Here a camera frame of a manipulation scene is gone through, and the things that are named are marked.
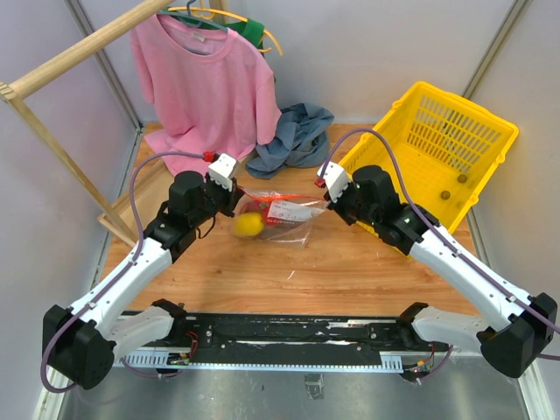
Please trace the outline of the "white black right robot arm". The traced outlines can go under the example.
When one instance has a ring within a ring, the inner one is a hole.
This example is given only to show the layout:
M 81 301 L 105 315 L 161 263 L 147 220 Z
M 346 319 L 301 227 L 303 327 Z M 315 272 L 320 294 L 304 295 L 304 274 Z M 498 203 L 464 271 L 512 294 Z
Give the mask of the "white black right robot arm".
M 329 162 L 317 172 L 328 209 L 347 225 L 370 226 L 378 238 L 439 274 L 479 316 L 414 303 L 398 318 L 398 343 L 408 350 L 425 342 L 481 354 L 498 372 L 519 378 L 552 341 L 557 302 L 497 275 L 461 246 L 425 209 L 399 199 L 390 175 L 377 165 L 352 176 Z

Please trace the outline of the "red yellow mango toy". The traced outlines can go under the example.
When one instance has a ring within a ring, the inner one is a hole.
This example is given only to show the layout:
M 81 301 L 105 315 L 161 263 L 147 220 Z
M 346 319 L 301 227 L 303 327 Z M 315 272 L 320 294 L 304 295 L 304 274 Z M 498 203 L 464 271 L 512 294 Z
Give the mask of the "red yellow mango toy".
M 259 201 L 250 200 L 246 202 L 241 207 L 241 213 L 257 213 L 262 217 L 262 221 L 265 227 L 285 227 L 294 228 L 298 225 L 298 222 L 292 220 L 282 219 L 279 216 L 275 216 L 271 210 L 272 201 Z

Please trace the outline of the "yellow lemon toy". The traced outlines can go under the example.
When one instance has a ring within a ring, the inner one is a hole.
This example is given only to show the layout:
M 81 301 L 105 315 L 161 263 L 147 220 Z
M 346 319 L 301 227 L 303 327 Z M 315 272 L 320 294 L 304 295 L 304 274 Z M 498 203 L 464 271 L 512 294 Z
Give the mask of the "yellow lemon toy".
M 263 217 L 256 212 L 247 212 L 234 219 L 234 234 L 240 237 L 258 236 L 265 227 Z

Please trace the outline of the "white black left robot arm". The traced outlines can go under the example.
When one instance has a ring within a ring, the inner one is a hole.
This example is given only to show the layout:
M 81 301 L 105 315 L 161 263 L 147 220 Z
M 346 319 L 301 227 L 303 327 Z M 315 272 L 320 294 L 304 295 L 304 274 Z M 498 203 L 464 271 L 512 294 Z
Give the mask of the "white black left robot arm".
M 131 252 L 90 292 L 67 308 L 54 305 L 43 318 L 40 377 L 52 368 L 72 386 L 92 389 L 122 360 L 152 341 L 175 347 L 187 335 L 186 313 L 160 299 L 135 316 L 120 320 L 131 301 L 202 238 L 200 227 L 218 214 L 231 217 L 243 193 L 232 169 L 214 163 L 206 175 L 183 171 L 169 189 L 169 199 L 141 230 Z

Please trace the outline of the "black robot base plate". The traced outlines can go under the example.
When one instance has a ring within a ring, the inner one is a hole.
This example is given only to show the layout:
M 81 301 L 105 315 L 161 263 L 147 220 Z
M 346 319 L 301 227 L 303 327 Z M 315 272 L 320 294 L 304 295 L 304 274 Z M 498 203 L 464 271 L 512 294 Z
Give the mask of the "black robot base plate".
M 183 353 L 199 338 L 195 363 L 265 368 L 368 366 L 383 352 L 443 353 L 448 346 L 405 332 L 395 317 L 190 313 L 180 336 L 150 342 Z

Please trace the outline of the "clear orange zip top bag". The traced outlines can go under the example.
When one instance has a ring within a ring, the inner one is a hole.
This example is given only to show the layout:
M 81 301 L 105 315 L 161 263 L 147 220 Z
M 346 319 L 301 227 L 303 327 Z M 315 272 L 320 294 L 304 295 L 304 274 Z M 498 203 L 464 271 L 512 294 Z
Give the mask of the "clear orange zip top bag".
M 231 233 L 241 239 L 259 242 L 274 242 L 304 247 L 308 242 L 312 222 L 326 210 L 326 201 L 321 198 L 298 193 L 284 193 L 267 190 L 244 189 L 235 209 Z M 271 210 L 275 216 L 288 221 L 296 221 L 295 227 L 264 227 L 255 237 L 240 237 L 234 233 L 235 218 L 242 214 L 242 206 L 250 200 L 272 201 Z

